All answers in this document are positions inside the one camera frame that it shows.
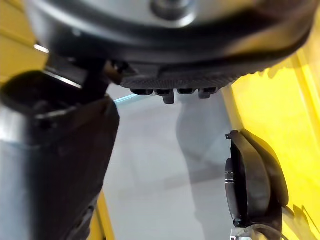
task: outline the yellow panel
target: yellow panel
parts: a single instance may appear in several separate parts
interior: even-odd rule
[[[320,240],[319,43],[320,14],[298,53],[222,91],[232,127],[263,139],[280,162],[295,213],[283,215],[291,240]]]
[[[105,199],[105,194],[102,191],[97,201],[97,212],[102,226],[102,230],[107,240],[115,240],[115,234],[112,228],[109,211]]]
[[[0,75],[12,77],[21,72],[42,69],[47,55],[0,35]]]
[[[99,223],[99,217],[97,212],[94,212],[90,225],[90,236],[88,240],[104,240],[105,236]]]
[[[0,34],[28,46],[35,43],[35,37],[18,1],[0,0]]]

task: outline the silver metal part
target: silver metal part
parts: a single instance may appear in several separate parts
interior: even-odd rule
[[[89,8],[100,11],[110,17],[129,23],[165,28],[182,28],[210,23],[227,17],[247,8],[253,8],[263,0],[79,0]],[[186,15],[176,15],[176,20],[166,20],[155,14],[152,5],[156,8],[164,6],[167,12],[173,8],[183,8],[188,5]]]

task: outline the concrete floor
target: concrete floor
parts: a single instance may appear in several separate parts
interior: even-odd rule
[[[114,98],[129,94],[115,90]],[[173,105],[137,96],[118,110],[103,187],[116,240],[228,240],[231,126],[221,93],[206,100],[178,95]]]

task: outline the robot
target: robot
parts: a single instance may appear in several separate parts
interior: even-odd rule
[[[318,3],[26,0],[49,58],[0,90],[0,240],[87,239],[120,122],[110,84],[165,104],[174,90],[210,98],[298,50]],[[241,133],[226,138],[230,239],[284,237],[288,196],[274,193],[270,166]]]

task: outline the cable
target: cable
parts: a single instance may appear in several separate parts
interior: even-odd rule
[[[284,240],[289,240],[286,236],[284,236],[281,232],[279,232],[275,228],[268,225],[264,225],[264,224],[254,224],[254,225],[248,226],[245,229],[243,229],[241,232],[239,232],[236,237],[241,237],[241,235],[243,235],[244,233],[247,233],[248,231],[257,230],[257,232],[259,232],[258,229],[268,230],[269,232],[272,232],[273,234],[277,235],[280,238],[283,238]]]

